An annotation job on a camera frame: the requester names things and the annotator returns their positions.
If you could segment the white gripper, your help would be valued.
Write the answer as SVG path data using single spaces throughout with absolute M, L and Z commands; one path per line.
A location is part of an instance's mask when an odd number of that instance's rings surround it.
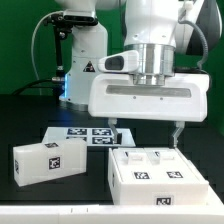
M 117 119 L 175 121 L 170 146 L 178 146 L 185 122 L 201 122 L 207 116 L 207 74 L 176 73 L 164 86 L 135 85 L 128 74 L 100 74 L 91 86 L 88 111 L 93 117 L 105 117 L 114 135 L 114 143 L 122 143 L 116 129 Z

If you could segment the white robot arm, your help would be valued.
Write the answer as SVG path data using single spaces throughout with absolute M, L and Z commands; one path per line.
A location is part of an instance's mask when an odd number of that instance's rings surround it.
M 178 68 L 176 54 L 205 63 L 222 33 L 216 0 L 56 0 L 58 37 L 73 37 L 72 65 L 62 75 L 61 101 L 104 117 L 165 120 L 182 131 L 207 116 L 209 75 L 201 65 Z M 124 7 L 124 49 L 106 52 L 107 31 L 97 13 Z

